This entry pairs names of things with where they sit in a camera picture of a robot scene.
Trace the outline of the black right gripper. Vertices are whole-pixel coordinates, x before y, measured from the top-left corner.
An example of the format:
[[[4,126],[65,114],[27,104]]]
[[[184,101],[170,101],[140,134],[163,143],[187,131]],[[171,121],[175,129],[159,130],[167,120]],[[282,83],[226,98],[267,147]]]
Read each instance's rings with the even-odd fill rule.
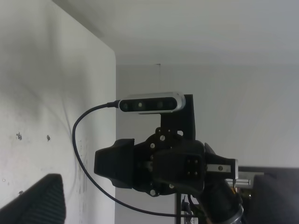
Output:
[[[221,157],[207,143],[187,140],[176,132],[157,128],[144,142],[134,143],[134,139],[120,139],[96,151],[94,173],[117,188],[147,194],[154,190],[155,196],[199,196],[205,174],[215,180],[238,179],[237,159]]]

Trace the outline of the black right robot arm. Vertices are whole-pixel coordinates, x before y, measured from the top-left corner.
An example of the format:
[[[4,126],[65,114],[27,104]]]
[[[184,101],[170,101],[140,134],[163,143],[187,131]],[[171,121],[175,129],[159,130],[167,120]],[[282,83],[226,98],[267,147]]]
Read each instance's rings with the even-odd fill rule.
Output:
[[[227,182],[238,177],[237,160],[218,156],[209,145],[176,131],[158,128],[139,144],[117,140],[96,151],[94,172],[117,188],[152,197],[191,195],[214,224],[231,224],[243,213],[239,196]]]

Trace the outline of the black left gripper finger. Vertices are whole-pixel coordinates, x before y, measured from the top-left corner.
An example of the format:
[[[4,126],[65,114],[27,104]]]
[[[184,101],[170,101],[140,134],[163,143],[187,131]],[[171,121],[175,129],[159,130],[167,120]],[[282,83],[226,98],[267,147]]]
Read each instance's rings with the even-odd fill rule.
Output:
[[[63,224],[66,203],[60,174],[48,174],[0,209],[2,224]]]

